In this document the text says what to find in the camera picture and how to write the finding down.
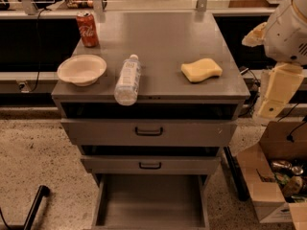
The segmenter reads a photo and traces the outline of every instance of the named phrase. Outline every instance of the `red soda can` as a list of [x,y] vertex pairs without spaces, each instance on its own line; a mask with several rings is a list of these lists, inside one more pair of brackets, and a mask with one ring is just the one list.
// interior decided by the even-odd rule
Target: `red soda can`
[[95,47],[99,44],[95,19],[89,11],[80,11],[77,14],[77,24],[83,45],[85,47]]

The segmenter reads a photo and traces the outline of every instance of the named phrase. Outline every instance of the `black metal leg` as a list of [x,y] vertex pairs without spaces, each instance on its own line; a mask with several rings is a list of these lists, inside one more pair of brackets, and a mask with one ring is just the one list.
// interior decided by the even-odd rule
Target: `black metal leg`
[[37,194],[36,194],[36,197],[35,197],[35,200],[32,204],[32,207],[30,209],[30,212],[27,216],[27,219],[25,221],[25,224],[23,226],[23,229],[24,230],[30,230],[31,227],[32,227],[32,224],[35,220],[35,216],[36,216],[36,213],[37,213],[37,210],[39,208],[39,205],[40,205],[40,202],[42,200],[42,198],[44,196],[48,196],[50,194],[50,190],[48,187],[46,186],[39,186],[38,188],[38,191],[37,191]]
[[248,188],[245,181],[242,178],[241,170],[238,167],[237,162],[233,158],[229,147],[224,147],[224,154],[228,161],[228,165],[231,170],[232,177],[238,191],[238,197],[241,201],[246,201],[249,198]]

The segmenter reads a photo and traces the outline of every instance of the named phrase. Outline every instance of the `bottle cap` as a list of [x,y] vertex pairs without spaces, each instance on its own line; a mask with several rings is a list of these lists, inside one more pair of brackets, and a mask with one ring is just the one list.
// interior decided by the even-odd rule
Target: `bottle cap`
[[137,55],[131,55],[130,58],[138,59],[138,56]]

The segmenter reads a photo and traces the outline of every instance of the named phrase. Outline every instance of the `cardboard box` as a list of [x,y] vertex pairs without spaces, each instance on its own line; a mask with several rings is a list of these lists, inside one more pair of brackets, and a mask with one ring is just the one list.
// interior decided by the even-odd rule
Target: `cardboard box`
[[[259,176],[273,177],[268,160],[307,160],[307,124],[270,122],[260,141],[238,153],[237,160],[248,185],[250,198],[261,223],[293,222],[295,229],[307,229],[307,203],[288,203],[277,183],[263,182]],[[292,133],[294,141],[287,140]]]

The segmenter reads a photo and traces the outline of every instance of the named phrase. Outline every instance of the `drawer handle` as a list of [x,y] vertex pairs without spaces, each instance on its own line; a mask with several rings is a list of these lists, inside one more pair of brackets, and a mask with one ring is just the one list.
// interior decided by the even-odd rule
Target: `drawer handle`
[[139,136],[160,136],[163,133],[163,127],[157,130],[142,130],[136,127],[134,131],[135,134]]
[[159,162],[158,164],[157,163],[147,163],[147,164],[143,164],[141,162],[138,163],[138,167],[142,170],[159,170],[161,169],[162,167],[162,163]]

